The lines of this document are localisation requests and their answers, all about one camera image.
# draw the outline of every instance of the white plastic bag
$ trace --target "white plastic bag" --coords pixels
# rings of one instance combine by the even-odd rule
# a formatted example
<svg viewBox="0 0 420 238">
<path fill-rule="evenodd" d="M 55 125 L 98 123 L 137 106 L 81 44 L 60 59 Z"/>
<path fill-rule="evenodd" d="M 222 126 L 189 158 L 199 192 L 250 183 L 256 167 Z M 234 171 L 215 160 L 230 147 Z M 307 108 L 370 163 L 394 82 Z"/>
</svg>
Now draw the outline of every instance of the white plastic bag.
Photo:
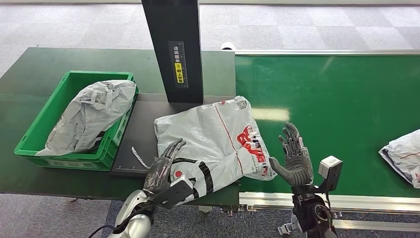
<svg viewBox="0 0 420 238">
<path fill-rule="evenodd" d="M 101 139 L 99 133 L 131 108 L 135 92 L 136 83 L 129 80 L 96 82 L 82 89 L 52 129 L 45 149 L 36 155 L 58 156 L 92 148 Z"/>
<path fill-rule="evenodd" d="M 170 175 L 172 181 L 185 175 L 193 183 L 194 194 L 185 202 L 220 190 L 242 176 L 259 180 L 276 176 L 244 97 L 158 118 L 155 133 L 159 155 L 177 138 L 187 142 Z"/>
<path fill-rule="evenodd" d="M 414 188 L 420 188 L 420 129 L 389 142 L 379 154 Z"/>
</svg>

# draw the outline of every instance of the black post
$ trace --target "black post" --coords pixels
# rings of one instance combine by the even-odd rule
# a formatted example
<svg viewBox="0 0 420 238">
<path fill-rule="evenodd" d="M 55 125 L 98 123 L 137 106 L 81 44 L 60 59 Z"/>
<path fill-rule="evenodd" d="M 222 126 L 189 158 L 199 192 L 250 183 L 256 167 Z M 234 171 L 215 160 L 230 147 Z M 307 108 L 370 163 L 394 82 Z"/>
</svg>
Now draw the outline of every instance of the black post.
<svg viewBox="0 0 420 238">
<path fill-rule="evenodd" d="M 203 103 L 198 0 L 142 0 L 166 96 Z"/>
</svg>

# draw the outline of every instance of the gray carpet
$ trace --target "gray carpet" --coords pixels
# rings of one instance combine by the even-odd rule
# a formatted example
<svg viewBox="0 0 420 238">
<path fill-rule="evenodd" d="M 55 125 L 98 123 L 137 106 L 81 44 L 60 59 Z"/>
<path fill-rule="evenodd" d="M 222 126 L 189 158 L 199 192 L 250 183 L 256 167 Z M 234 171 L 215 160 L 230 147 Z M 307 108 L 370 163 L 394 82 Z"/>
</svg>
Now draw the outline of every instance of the gray carpet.
<svg viewBox="0 0 420 238">
<path fill-rule="evenodd" d="M 202 48 L 231 41 L 239 49 L 420 49 L 420 7 L 200 6 Z M 152 49 L 139 4 L 0 4 L 0 76 L 27 47 Z M 0 194 L 0 238 L 85 238 L 113 224 L 120 202 Z M 343 214 L 343 219 L 406 221 L 418 216 Z M 196 207 L 161 209 L 151 238 L 279 237 L 290 211 L 227 217 Z M 340 237 L 419 237 L 340 231 Z"/>
</svg>

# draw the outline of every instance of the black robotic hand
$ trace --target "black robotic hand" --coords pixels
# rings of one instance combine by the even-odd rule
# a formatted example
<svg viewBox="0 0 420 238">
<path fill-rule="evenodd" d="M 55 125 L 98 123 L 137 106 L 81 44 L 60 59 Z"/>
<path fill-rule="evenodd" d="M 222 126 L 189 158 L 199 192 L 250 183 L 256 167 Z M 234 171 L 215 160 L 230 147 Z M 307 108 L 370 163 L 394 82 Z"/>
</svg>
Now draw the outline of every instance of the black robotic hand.
<svg viewBox="0 0 420 238">
<path fill-rule="evenodd" d="M 147 172 L 143 191 L 151 194 L 159 194 L 170 187 L 168 177 L 172 162 L 178 151 L 185 144 L 186 141 L 183 141 L 182 138 L 175 140 L 167 147 L 164 153 L 156 159 Z"/>
<path fill-rule="evenodd" d="M 271 167 L 291 186 L 312 183 L 314 173 L 311 159 L 308 149 L 303 146 L 303 140 L 298 129 L 292 123 L 286 122 L 283 133 L 286 139 L 281 135 L 278 138 L 283 145 L 285 166 L 281 166 L 276 158 L 271 157 L 269 159 Z"/>
</svg>

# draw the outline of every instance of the robotic arm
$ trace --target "robotic arm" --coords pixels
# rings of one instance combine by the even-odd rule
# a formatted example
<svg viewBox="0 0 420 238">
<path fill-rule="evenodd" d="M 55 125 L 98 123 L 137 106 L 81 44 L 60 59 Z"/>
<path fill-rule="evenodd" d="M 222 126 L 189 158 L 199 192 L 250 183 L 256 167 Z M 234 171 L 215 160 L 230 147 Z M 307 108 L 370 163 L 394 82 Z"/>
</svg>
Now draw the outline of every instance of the robotic arm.
<svg viewBox="0 0 420 238">
<path fill-rule="evenodd" d="M 324 181 L 319 187 L 315 186 L 308 149 L 304 147 L 299 131 L 287 122 L 283 132 L 285 138 L 279 136 L 279 139 L 285 154 L 285 167 L 273 157 L 269 162 L 274 171 L 292 186 L 294 208 L 292 223 L 280 227 L 280 233 L 299 230 L 304 238 L 337 238 L 328 192 L 336 189 L 343 162 L 333 156 L 322 160 L 318 173 Z M 156 206 L 172 208 L 193 193 L 193 185 L 185 176 L 172 183 L 169 181 L 172 162 L 185 143 L 182 138 L 177 139 L 153 163 L 143 189 L 132 192 L 125 200 L 117 215 L 116 227 L 112 227 L 108 238 L 146 238 L 153 224 Z M 325 193 L 329 206 L 326 207 L 324 200 L 315 193 Z M 104 227 L 111 226 L 97 229 L 89 238 Z"/>
<path fill-rule="evenodd" d="M 279 228 L 281 234 L 292 230 L 301 232 L 302 237 L 337 238 L 328 198 L 328 192 L 336 189 L 343 162 L 333 156 L 321 161 L 318 173 L 324 178 L 318 187 L 313 185 L 313 169 L 308 149 L 303 145 L 302 137 L 297 128 L 289 122 L 283 128 L 286 138 L 279 136 L 285 154 L 285 167 L 275 158 L 270 158 L 270 164 L 286 182 L 292 186 L 293 215 L 292 223 Z M 325 193 L 328 201 L 315 193 Z"/>
<path fill-rule="evenodd" d="M 193 193 L 193 185 L 185 176 L 169 182 L 172 161 L 185 143 L 182 138 L 177 139 L 153 163 L 143 189 L 132 192 L 125 200 L 115 221 L 116 228 L 108 238 L 146 238 L 156 206 L 172 208 Z"/>
</svg>

